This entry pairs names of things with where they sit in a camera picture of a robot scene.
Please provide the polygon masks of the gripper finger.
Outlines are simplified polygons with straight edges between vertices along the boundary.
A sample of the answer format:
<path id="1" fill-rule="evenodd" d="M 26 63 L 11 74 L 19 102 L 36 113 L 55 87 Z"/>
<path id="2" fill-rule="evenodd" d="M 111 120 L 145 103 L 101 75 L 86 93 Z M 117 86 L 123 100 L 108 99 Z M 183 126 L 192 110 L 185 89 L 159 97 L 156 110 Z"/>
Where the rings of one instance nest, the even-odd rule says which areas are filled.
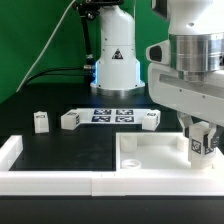
<path id="1" fill-rule="evenodd" d="M 209 134 L 208 134 L 208 147 L 211 149 L 216 148 L 219 145 L 219 138 L 223 133 L 223 127 L 216 125 L 214 123 L 209 124 Z"/>
<path id="2" fill-rule="evenodd" d="M 189 127 L 193 124 L 192 118 L 190 115 L 178 112 L 177 113 L 178 120 L 183 130 L 183 135 L 188 138 L 189 137 Z"/>

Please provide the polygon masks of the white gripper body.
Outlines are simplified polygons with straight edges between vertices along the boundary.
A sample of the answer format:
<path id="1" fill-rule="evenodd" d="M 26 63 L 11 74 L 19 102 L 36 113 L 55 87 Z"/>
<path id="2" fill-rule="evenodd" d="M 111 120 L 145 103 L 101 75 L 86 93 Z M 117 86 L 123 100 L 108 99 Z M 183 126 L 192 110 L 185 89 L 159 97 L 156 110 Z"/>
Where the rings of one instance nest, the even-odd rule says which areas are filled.
<path id="1" fill-rule="evenodd" d="M 160 105 L 224 127 L 224 71 L 207 74 L 205 82 L 189 82 L 169 66 L 148 67 L 151 99 Z"/>

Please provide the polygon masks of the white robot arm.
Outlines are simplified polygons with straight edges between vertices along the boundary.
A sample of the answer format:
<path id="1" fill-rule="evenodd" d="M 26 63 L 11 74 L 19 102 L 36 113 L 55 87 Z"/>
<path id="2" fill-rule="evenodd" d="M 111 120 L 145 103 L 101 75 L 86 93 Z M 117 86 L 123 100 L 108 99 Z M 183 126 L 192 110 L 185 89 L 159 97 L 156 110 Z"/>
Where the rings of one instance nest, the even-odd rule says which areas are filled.
<path id="1" fill-rule="evenodd" d="M 136 75 L 118 84 L 118 75 L 136 66 L 134 30 L 119 9 L 123 0 L 92 1 L 102 11 L 104 38 L 96 87 L 132 90 Z M 151 99 L 178 111 L 192 140 L 192 119 L 204 120 L 210 132 L 200 141 L 213 148 L 224 129 L 224 0 L 152 0 L 151 8 L 169 21 L 168 39 L 146 49 Z"/>

